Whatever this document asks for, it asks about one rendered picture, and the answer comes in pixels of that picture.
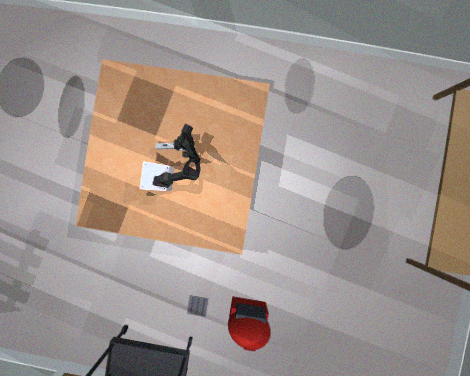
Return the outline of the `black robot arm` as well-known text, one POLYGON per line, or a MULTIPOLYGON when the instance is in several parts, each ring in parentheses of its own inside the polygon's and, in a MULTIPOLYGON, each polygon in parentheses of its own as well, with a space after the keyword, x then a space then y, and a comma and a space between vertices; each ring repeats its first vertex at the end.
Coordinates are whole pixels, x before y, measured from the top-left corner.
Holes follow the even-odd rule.
POLYGON ((179 148, 186 148, 187 153, 189 155, 189 160, 185 163, 183 171, 177 172, 177 173, 168 173, 164 172, 160 174, 159 176, 153 177, 152 184, 154 186, 159 186, 159 187, 165 187, 168 188, 171 184, 173 184, 174 181, 179 181, 179 180, 184 180, 184 179, 189 179, 189 180, 197 180, 199 175, 200 175, 200 157, 198 156, 195 148, 194 148, 194 140, 193 137, 190 136, 192 132, 193 127, 184 124, 182 130, 181 130, 181 135, 177 137, 177 139, 174 139, 173 146, 174 149, 179 150, 179 148), (181 146, 183 145, 183 146, 181 146), (189 167, 189 164, 191 162, 195 163, 196 170, 189 167))

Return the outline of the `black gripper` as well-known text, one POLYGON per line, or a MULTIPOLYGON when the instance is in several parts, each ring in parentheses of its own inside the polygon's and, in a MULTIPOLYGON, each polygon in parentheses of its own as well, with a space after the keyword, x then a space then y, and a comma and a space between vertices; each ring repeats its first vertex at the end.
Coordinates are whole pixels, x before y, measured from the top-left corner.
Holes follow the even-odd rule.
MULTIPOLYGON (((181 146, 183 146, 183 145, 181 145, 181 146)), ((184 146, 183 146, 183 147, 184 147, 184 146)), ((189 155, 188 155, 187 150, 186 150, 185 147, 183 148, 183 150, 184 150, 184 151, 182 151, 182 157, 184 157, 184 158, 189 158, 189 155), (186 150, 186 151, 185 151, 185 150, 186 150)))

